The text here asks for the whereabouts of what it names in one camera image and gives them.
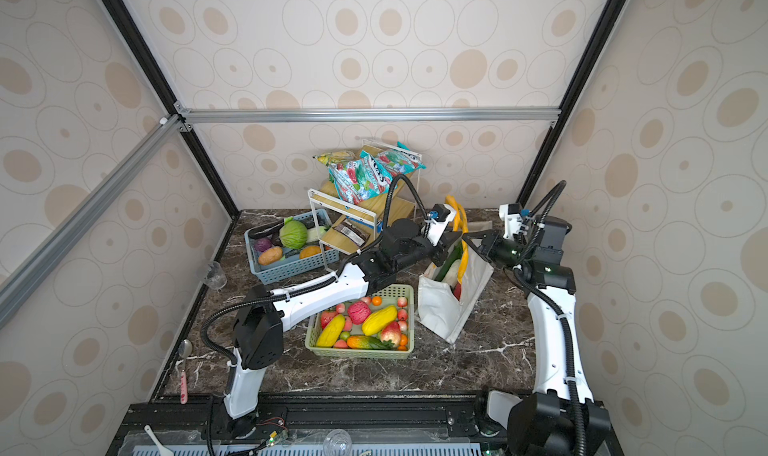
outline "glass cup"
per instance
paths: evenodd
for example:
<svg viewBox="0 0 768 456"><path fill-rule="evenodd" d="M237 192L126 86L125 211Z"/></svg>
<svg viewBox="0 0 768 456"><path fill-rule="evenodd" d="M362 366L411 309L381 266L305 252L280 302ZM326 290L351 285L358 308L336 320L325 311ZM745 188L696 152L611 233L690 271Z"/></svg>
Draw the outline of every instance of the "glass cup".
<svg viewBox="0 0 768 456"><path fill-rule="evenodd" d="M325 456L350 456L352 454L352 437L343 429L334 429L322 443L322 453Z"/></svg>
<svg viewBox="0 0 768 456"><path fill-rule="evenodd" d="M216 261L207 262L202 265L197 269L195 275L203 284L216 291L224 288L226 285L224 269L221 269L221 264Z"/></svg>

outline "canvas bag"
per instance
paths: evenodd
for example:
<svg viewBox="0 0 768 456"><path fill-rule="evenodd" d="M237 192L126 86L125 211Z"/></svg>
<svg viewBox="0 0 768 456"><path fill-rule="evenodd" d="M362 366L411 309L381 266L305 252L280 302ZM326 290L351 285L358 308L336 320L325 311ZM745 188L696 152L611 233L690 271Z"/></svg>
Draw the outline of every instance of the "canvas bag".
<svg viewBox="0 0 768 456"><path fill-rule="evenodd" d="M452 196L446 197L446 203L456 209L454 231L468 232L464 208ZM456 342L480 293L493 274L493 267L469 249L464 241L459 239L456 244L464 246L458 279L462 285L460 300L454 297L451 287L445 282L432 280L437 274L434 264L430 264L424 274L418 277L418 322L450 344Z"/></svg>

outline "patterned wallpaper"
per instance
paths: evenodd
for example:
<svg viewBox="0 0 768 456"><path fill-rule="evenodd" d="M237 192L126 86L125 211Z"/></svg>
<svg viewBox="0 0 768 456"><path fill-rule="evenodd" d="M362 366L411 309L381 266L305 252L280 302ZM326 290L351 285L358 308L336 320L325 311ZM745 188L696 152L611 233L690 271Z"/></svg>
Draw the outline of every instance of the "patterned wallpaper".
<svg viewBox="0 0 768 456"><path fill-rule="evenodd" d="M164 114L95 0L0 0L0 281Z"/></svg>
<svg viewBox="0 0 768 456"><path fill-rule="evenodd" d="M424 154L426 205L452 194L466 208L488 208L517 198L548 129L548 121L199 124L197 134L242 209L309 207L307 189L328 179L312 156L360 149L363 139Z"/></svg>
<svg viewBox="0 0 768 456"><path fill-rule="evenodd" d="M768 0L630 0L568 180L581 356L631 456L764 454Z"/></svg>
<svg viewBox="0 0 768 456"><path fill-rule="evenodd" d="M605 0L127 0L190 108L558 105Z"/></svg>
<svg viewBox="0 0 768 456"><path fill-rule="evenodd" d="M0 330L2 456L101 456L148 400L230 221L183 148L170 138Z"/></svg>

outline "white tote bag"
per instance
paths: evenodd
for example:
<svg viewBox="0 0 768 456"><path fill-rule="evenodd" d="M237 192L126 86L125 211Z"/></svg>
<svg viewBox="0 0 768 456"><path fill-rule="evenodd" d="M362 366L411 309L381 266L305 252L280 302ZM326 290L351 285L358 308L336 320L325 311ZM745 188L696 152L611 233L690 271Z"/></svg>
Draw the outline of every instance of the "white tote bag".
<svg viewBox="0 0 768 456"><path fill-rule="evenodd" d="M450 344L456 342L475 302L493 274L490 264L473 250L467 251L469 260L462 279L461 301L456 300L451 287L445 282L432 280L437 273L434 264L430 264L424 274L418 277L418 322Z"/></svg>

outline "blue tray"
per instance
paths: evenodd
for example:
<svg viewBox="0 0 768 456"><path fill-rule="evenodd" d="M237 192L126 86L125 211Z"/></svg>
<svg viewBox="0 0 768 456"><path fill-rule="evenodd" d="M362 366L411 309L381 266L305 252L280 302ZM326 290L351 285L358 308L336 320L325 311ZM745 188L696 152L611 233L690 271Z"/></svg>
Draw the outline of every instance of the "blue tray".
<svg viewBox="0 0 768 456"><path fill-rule="evenodd" d="M312 211L305 212L303 214L295 215L293 218L297 221L305 221L312 219ZM331 226L331 220L328 217L328 212L324 209L317 210L317 221L320 225ZM245 231L245 247L248 253L248 262L250 263L250 271L257 278L259 278L262 284L272 284L273 282L282 281L283 279L290 278L291 276L299 275L303 272L317 269L323 266L322 254L315 254L309 258L299 259L298 254L294 254L291 257L285 258L282 261L275 261L270 265L259 265L259 254L254 249L254 240L249 237L251 232L258 234L260 232L268 231L280 223L273 223L262 225L257 228L248 229ZM319 245L320 241L315 241L308 245ZM326 249L326 261L328 264L339 260L339 251L336 249Z"/></svg>

